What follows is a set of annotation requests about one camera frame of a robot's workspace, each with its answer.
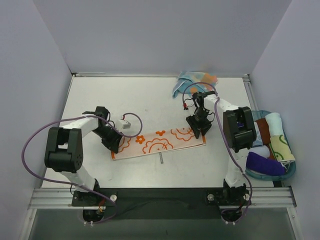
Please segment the orange flower pattern towel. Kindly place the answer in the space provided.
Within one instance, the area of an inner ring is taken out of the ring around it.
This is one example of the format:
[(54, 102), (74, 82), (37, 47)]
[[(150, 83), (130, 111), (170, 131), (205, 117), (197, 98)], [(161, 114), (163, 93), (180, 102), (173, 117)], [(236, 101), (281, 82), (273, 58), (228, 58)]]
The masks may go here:
[(206, 138), (195, 137), (190, 127), (157, 130), (133, 138), (124, 137), (119, 143), (118, 153), (111, 153), (111, 159), (123, 160), (151, 154), (204, 146)]

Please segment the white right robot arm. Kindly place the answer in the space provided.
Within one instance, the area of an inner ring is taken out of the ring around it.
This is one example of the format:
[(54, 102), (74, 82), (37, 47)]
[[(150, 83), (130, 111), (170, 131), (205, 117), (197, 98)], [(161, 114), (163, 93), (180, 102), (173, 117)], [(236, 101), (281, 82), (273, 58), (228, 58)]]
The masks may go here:
[(244, 168), (249, 149), (257, 138), (252, 111), (249, 107), (239, 107), (221, 99), (212, 90), (195, 92), (191, 97), (194, 113), (186, 118), (195, 137), (204, 136), (212, 126), (208, 116), (214, 114), (228, 152), (228, 168), (223, 180), (223, 188), (215, 195), (228, 205), (240, 201), (249, 202), (252, 185)]

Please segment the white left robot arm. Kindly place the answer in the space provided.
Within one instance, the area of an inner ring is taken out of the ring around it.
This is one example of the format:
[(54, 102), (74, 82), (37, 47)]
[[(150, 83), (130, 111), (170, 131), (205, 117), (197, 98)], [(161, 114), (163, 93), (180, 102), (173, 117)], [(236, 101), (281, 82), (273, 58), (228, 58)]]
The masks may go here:
[(105, 122), (109, 115), (109, 110), (98, 106), (95, 111), (85, 111), (81, 119), (63, 127), (51, 127), (48, 131), (45, 166), (74, 183), (73, 196), (90, 206), (97, 205), (103, 197), (98, 180), (83, 166), (83, 137), (93, 132), (108, 150), (117, 153), (123, 137)]

